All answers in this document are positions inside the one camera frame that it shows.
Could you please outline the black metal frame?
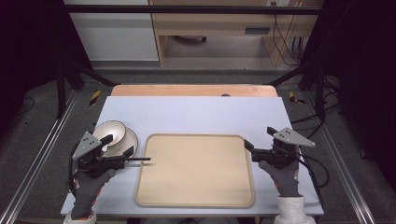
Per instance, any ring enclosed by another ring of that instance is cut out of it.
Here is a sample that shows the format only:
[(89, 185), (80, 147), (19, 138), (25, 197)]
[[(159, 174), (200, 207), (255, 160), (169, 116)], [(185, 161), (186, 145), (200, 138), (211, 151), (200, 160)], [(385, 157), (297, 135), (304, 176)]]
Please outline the black metal frame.
[[(51, 5), (64, 13), (154, 13), (154, 14), (253, 14), (253, 15), (318, 15), (319, 17), (334, 13), (334, 10), (321, 7), (239, 7), (239, 6), (142, 6), (142, 5)], [(286, 75), (269, 82), (268, 85), (277, 87), (281, 83), (308, 70), (319, 67), (325, 58), (326, 46), (332, 42), (342, 19), (335, 22), (326, 36), (321, 39), (312, 58), (299, 65)]]

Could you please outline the person's right hand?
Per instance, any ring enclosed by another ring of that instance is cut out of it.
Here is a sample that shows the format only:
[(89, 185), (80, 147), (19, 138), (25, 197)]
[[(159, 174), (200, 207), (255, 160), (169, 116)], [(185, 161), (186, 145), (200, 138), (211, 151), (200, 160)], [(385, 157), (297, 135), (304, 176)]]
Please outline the person's right hand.
[(266, 161), (260, 161), (259, 167), (273, 179), (276, 189), (281, 197), (299, 197), (298, 173), (299, 164), (294, 161), (283, 169), (276, 169)]

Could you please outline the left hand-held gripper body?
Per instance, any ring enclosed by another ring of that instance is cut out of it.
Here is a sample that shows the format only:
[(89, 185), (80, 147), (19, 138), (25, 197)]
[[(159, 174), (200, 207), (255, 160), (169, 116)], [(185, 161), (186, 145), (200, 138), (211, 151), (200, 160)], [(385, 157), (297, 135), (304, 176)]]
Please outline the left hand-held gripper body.
[(73, 153), (73, 161), (77, 163), (78, 170), (91, 177), (99, 177), (110, 169), (123, 169), (126, 158), (124, 156), (106, 158), (102, 151), (103, 147), (99, 139), (85, 132)]

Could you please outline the black curtain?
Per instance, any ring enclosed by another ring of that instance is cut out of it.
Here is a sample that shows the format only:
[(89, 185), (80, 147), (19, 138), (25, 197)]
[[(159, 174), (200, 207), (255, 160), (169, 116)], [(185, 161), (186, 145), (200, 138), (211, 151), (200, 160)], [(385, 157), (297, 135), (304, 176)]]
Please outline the black curtain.
[(74, 89), (83, 87), (78, 70), (57, 60), (56, 46), (67, 58), (91, 66), (68, 13), (42, 6), (64, 0), (0, 0), (0, 135), (21, 108), (29, 90), (56, 79), (58, 67)]
[(340, 101), (363, 148), (396, 191), (396, 0), (324, 0), (304, 53), (340, 80)]

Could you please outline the wooden desk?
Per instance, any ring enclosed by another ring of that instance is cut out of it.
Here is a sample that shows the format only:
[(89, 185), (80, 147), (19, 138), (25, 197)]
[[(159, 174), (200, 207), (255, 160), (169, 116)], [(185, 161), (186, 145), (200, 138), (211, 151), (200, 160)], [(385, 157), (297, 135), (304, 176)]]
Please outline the wooden desk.
[[(324, 0), (148, 0), (152, 6), (239, 6), (239, 7), (321, 7)], [(315, 15), (253, 15), (253, 14), (153, 14), (158, 47), (164, 52), (168, 36), (242, 36), (262, 39), (271, 63), (278, 65), (293, 37), (309, 37)]]

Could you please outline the pale blue board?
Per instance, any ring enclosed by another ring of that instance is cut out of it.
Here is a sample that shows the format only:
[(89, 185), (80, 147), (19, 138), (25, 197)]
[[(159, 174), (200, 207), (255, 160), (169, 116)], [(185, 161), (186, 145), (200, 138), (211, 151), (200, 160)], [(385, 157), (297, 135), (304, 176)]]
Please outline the pale blue board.
[[(135, 158), (146, 158), (144, 149), (153, 134), (239, 135), (254, 147), (269, 148), (268, 127), (280, 131), (290, 120), (279, 97), (236, 96), (109, 96), (99, 122), (119, 120), (138, 138)], [(143, 206), (135, 199), (140, 168), (132, 161), (104, 185), (94, 212), (105, 217), (255, 217), (279, 212), (271, 177), (250, 162), (254, 202), (249, 207)]]

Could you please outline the aluminium rail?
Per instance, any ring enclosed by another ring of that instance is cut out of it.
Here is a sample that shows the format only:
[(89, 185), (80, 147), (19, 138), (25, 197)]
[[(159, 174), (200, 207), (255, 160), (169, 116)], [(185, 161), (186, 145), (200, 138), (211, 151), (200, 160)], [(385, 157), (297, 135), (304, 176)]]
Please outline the aluminium rail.
[[(326, 118), (333, 111), (337, 110), (340, 105), (325, 105), (324, 117)], [(347, 197), (347, 205), (352, 209), (353, 214), (358, 220), (359, 224), (375, 224), (375, 218), (367, 202), (365, 201), (360, 188), (347, 167), (346, 161), (343, 159), (338, 146), (333, 139), (327, 123), (329, 119), (322, 120), (315, 118), (317, 124), (320, 125), (318, 128), (318, 135), (324, 144), (324, 148), (329, 155), (332, 162), (332, 167), (336, 173), (336, 179), (339, 181), (342, 192)]]
[(16, 220), (22, 206), (24, 205), (27, 197), (29, 196), (33, 185), (35, 184), (49, 154), (51, 153), (56, 140), (58, 139), (60, 132), (62, 131), (70, 112), (72, 111), (76, 100), (79, 96), (79, 91), (71, 91), (66, 101), (65, 110), (61, 113), (61, 116), (54, 121), (49, 134), (47, 135), (44, 143), (39, 149), (35, 156), (29, 170), (27, 171), (24, 179), (19, 185), (16, 193), (12, 200), (8, 204), (7, 208), (3, 211), (0, 216), (0, 224), (13, 224)]

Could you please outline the white plate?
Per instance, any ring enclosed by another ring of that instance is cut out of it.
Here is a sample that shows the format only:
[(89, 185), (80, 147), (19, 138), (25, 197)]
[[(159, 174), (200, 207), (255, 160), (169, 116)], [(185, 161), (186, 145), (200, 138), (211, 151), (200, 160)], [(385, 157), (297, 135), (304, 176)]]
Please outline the white plate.
[(122, 153), (130, 147), (134, 148), (135, 153), (138, 147), (138, 139), (136, 134), (131, 129), (127, 128), (123, 138), (116, 145), (107, 148), (104, 157), (123, 156)]

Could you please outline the beige tray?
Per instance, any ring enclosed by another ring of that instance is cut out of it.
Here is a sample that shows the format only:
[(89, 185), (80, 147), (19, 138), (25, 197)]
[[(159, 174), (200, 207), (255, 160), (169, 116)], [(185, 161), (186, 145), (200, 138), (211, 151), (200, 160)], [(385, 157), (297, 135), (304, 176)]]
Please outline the beige tray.
[(239, 135), (153, 134), (135, 191), (143, 206), (249, 207), (248, 152)]

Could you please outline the person's left hand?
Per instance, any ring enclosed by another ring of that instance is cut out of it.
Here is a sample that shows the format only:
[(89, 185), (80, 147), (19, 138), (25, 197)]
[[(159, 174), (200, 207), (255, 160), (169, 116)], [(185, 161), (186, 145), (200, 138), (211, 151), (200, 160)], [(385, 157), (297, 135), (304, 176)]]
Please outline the person's left hand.
[(75, 179), (78, 188), (75, 191), (75, 203), (71, 212), (73, 220), (88, 219), (94, 215), (92, 207), (98, 197), (102, 187), (112, 177), (116, 175), (116, 171), (110, 169), (99, 177), (93, 178), (85, 173), (77, 172)]

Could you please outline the white bowl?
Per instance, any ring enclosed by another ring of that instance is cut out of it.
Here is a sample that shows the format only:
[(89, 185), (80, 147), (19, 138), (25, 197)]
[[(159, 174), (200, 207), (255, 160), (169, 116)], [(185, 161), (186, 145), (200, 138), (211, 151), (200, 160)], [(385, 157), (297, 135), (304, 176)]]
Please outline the white bowl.
[(108, 120), (98, 125), (94, 129), (92, 135), (100, 140), (104, 136), (112, 134), (113, 141), (108, 144), (108, 146), (110, 147), (116, 145), (123, 138), (125, 133), (126, 127), (122, 122), (117, 120)]

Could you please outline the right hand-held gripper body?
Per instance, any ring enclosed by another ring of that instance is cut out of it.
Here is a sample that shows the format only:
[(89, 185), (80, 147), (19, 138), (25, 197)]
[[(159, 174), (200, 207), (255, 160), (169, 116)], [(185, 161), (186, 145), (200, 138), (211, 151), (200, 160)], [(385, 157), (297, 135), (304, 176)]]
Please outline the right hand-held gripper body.
[(315, 147), (316, 144), (291, 128), (277, 131), (271, 149), (253, 148), (250, 152), (254, 162), (266, 161), (276, 169), (283, 169), (297, 158), (298, 147)]

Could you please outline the white cabinet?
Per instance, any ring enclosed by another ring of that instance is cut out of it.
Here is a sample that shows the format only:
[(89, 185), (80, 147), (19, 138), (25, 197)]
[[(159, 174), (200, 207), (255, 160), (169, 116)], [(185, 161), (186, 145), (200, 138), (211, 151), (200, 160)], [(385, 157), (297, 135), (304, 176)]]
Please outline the white cabinet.
[(149, 13), (71, 13), (92, 62), (158, 61)]

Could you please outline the wooden table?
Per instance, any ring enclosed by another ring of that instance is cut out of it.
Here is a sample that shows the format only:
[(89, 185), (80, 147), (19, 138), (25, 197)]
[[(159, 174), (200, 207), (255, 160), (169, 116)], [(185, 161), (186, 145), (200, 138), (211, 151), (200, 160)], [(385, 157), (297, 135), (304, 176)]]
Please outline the wooden table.
[(277, 97), (276, 89), (268, 85), (221, 84), (143, 84), (117, 85), (111, 96), (246, 96)]

